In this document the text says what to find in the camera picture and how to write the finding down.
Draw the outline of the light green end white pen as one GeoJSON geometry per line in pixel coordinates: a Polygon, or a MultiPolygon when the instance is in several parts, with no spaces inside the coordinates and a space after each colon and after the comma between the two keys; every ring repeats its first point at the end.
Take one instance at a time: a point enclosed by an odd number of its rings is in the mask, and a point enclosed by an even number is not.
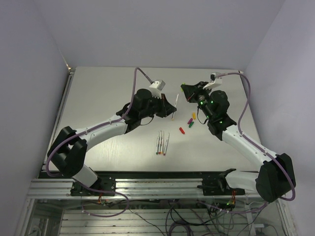
{"type": "MultiPolygon", "coordinates": [[[[178,100],[179,100],[179,93],[177,94],[176,99],[175,99],[175,102],[174,102],[174,107],[175,107],[175,108],[177,108],[178,100]]],[[[171,120],[172,120],[172,121],[174,120],[175,114],[176,114],[176,111],[174,111],[174,112],[172,113],[172,117],[171,117],[171,120]]]]}

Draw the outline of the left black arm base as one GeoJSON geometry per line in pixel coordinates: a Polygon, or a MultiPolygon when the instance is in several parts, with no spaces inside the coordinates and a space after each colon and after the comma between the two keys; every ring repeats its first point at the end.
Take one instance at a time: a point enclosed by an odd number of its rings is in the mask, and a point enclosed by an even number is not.
{"type": "Polygon", "coordinates": [[[70,190],[71,196],[81,196],[81,197],[89,197],[89,196],[114,196],[116,190],[116,182],[111,178],[98,179],[96,183],[94,183],[91,189],[99,190],[99,192],[95,192],[85,188],[79,182],[74,182],[72,184],[72,188],[70,190]]]}

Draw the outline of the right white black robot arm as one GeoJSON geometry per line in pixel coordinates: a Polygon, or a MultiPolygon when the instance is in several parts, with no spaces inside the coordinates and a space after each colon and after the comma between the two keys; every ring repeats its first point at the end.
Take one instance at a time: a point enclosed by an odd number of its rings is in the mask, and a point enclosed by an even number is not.
{"type": "Polygon", "coordinates": [[[217,189],[226,195],[233,189],[254,191],[271,203],[283,198],[288,192],[295,198],[295,175],[291,157],[277,154],[259,144],[231,119],[227,110],[229,101],[222,90],[211,91],[207,82],[196,85],[181,85],[189,103],[196,103],[207,118],[207,126],[212,135],[235,148],[257,168],[257,172],[243,172],[229,169],[220,174],[217,189]]]}

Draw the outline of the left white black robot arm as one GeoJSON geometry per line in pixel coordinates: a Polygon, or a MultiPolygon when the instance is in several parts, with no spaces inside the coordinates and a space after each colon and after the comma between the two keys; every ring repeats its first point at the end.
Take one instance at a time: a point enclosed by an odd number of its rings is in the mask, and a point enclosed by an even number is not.
{"type": "Polygon", "coordinates": [[[133,131],[144,118],[165,118],[176,110],[164,94],[156,98],[149,90],[139,89],[131,101],[108,120],[82,129],[64,127],[50,147],[46,163],[53,163],[60,175],[83,184],[87,194],[95,195],[103,189],[102,180],[85,165],[86,153],[108,139],[133,131]]]}

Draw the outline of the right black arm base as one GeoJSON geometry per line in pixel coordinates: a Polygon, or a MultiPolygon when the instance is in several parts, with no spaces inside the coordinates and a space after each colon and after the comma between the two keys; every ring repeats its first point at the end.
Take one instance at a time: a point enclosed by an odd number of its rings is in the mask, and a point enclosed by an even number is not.
{"type": "Polygon", "coordinates": [[[231,188],[225,177],[236,171],[236,169],[228,169],[224,172],[211,172],[211,174],[202,179],[200,185],[197,186],[198,189],[203,191],[204,196],[221,196],[221,195],[245,195],[245,190],[240,188],[231,188]]]}

